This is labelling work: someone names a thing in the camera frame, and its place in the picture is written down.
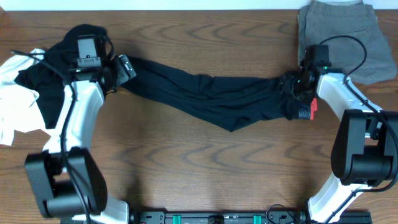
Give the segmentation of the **black leggings with coral waistband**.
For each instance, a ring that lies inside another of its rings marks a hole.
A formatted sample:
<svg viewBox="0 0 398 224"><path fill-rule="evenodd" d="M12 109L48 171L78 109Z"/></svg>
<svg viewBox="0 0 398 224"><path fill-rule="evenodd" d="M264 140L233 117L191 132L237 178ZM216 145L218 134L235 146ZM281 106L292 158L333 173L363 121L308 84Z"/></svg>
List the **black leggings with coral waistband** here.
<svg viewBox="0 0 398 224"><path fill-rule="evenodd" d="M136 76L123 88L228 131L258 121L311 119L312 107L282 91L281 78L212 77L141 58L129 58Z"/></svg>

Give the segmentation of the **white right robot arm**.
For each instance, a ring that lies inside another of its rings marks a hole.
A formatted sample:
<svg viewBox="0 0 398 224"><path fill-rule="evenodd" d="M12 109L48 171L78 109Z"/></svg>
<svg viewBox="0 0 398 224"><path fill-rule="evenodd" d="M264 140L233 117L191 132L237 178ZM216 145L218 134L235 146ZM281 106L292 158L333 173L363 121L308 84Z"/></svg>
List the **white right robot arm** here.
<svg viewBox="0 0 398 224"><path fill-rule="evenodd" d="M284 93L310 102L324 100L340 120L331 152L332 173L292 223L370 222L368 213L345 210L363 193L379 193L397 183L397 113L370 102L350 77L326 67L285 75Z"/></svg>

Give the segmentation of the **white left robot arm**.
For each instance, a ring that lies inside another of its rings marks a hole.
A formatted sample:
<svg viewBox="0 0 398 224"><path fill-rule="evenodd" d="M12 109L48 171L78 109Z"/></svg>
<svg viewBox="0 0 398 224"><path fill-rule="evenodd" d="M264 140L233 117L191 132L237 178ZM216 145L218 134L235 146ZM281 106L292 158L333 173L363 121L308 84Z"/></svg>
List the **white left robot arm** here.
<svg viewBox="0 0 398 224"><path fill-rule="evenodd" d="M29 154L25 171L41 215L62 223L129 223L129 205L108 194L91 156L96 118L108 91L136 76L126 55L110 61L81 58L62 75L62 110L41 153Z"/></svg>

